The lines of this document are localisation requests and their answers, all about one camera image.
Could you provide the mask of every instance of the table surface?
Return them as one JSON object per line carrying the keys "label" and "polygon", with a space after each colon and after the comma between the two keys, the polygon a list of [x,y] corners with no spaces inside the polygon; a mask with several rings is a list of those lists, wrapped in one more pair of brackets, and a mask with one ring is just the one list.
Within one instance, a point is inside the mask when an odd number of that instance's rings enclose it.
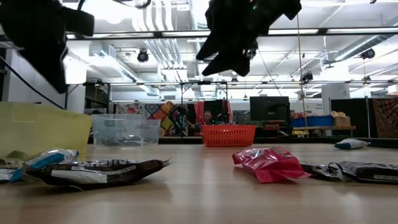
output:
{"label": "table surface", "polygon": [[[394,149],[339,151],[329,144],[281,146],[304,161],[398,163]],[[240,149],[202,145],[90,148],[89,159],[173,157],[174,163],[134,185],[85,192],[65,192],[40,182],[0,185],[0,220],[4,224],[397,223],[396,185],[315,179],[260,184],[233,165],[231,155]]]}

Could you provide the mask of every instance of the orange plastic basket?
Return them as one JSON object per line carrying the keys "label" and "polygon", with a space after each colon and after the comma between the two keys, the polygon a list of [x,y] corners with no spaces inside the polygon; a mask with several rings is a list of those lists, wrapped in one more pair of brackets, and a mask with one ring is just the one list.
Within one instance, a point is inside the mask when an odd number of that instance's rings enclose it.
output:
{"label": "orange plastic basket", "polygon": [[202,125],[203,142],[208,147],[251,146],[256,125]]}

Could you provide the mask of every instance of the blue bin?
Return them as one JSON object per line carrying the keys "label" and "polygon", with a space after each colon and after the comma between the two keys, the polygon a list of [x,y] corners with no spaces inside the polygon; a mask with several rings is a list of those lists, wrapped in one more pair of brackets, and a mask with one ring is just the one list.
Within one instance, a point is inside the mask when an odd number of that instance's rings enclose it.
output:
{"label": "blue bin", "polygon": [[295,119],[292,119],[292,127],[296,127],[296,128],[305,127],[305,120],[304,120],[304,118],[295,118]]}
{"label": "blue bin", "polygon": [[[296,118],[292,119],[293,127],[305,127],[304,118]],[[307,117],[307,126],[333,126],[333,117],[332,116],[311,116]]]}

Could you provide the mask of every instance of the transparent storage container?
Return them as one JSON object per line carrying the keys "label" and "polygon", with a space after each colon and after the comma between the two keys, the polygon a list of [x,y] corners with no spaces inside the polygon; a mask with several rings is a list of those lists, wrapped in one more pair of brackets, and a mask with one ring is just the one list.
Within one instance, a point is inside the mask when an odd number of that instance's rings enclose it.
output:
{"label": "transparent storage container", "polygon": [[160,120],[142,114],[93,115],[93,139],[101,147],[142,147],[159,142]]}

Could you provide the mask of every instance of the chocolate candy bag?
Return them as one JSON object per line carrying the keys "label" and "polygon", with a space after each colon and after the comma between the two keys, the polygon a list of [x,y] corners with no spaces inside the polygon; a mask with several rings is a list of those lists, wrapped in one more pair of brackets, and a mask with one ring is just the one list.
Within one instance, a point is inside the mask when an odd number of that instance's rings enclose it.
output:
{"label": "chocolate candy bag", "polygon": [[304,172],[296,157],[279,146],[245,149],[233,154],[232,158],[234,164],[242,164],[244,169],[262,183],[310,176]]}
{"label": "chocolate candy bag", "polygon": [[336,163],[344,175],[358,182],[398,184],[398,166],[370,162],[343,161]]}
{"label": "chocolate candy bag", "polygon": [[137,162],[111,159],[49,164],[40,172],[27,172],[27,174],[40,178],[49,185],[72,186],[83,190],[130,184],[160,171],[168,165],[170,165],[170,160]]}
{"label": "chocolate candy bag", "polygon": [[9,182],[17,182],[23,179],[24,173],[27,171],[41,170],[47,164],[57,163],[57,162],[75,162],[79,152],[70,149],[49,149],[41,152],[38,155],[34,155],[28,160],[26,160],[22,166],[18,168],[10,178]]}
{"label": "chocolate candy bag", "polygon": [[334,163],[326,164],[317,164],[314,162],[303,162],[300,161],[301,166],[304,171],[311,174],[311,178],[320,179],[320,180],[329,180],[334,182],[349,182],[351,178],[343,175],[341,169],[339,167],[334,167]]}

